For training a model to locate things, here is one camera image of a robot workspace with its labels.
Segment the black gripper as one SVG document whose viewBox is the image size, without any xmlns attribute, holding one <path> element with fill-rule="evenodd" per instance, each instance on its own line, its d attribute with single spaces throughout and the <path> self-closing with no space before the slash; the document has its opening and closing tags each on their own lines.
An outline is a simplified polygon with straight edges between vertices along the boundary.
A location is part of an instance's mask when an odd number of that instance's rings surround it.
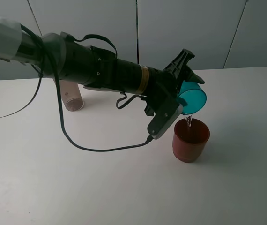
<svg viewBox="0 0 267 225">
<path fill-rule="evenodd" d="M 179 55 L 164 68 L 164 71 L 148 69 L 148 85 L 144 91 L 144 101 L 147 104 L 144 111 L 147 116 L 157 114 L 166 100 L 175 97 L 177 84 L 182 84 L 183 81 L 197 84 L 205 83 L 187 65 L 189 60 L 194 57 L 195 55 L 191 51 L 182 49 Z M 177 97 L 176 101 L 183 107 L 188 106 L 188 103 L 181 97 Z"/>
</svg>

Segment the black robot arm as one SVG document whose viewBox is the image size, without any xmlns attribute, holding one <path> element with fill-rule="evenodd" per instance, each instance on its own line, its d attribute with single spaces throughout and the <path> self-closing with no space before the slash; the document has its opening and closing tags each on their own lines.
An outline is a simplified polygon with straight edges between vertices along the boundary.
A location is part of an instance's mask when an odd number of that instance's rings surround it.
<svg viewBox="0 0 267 225">
<path fill-rule="evenodd" d="M 46 77 L 58 76 L 91 90 L 143 95 L 147 114 L 154 113 L 165 97 L 176 99 L 184 115 L 198 112 L 207 96 L 204 81 L 188 66 L 194 54 L 183 49 L 163 70 L 118 58 L 95 46 L 82 46 L 67 33 L 42 37 L 19 22 L 0 17 L 0 59 L 38 66 Z"/>
</svg>

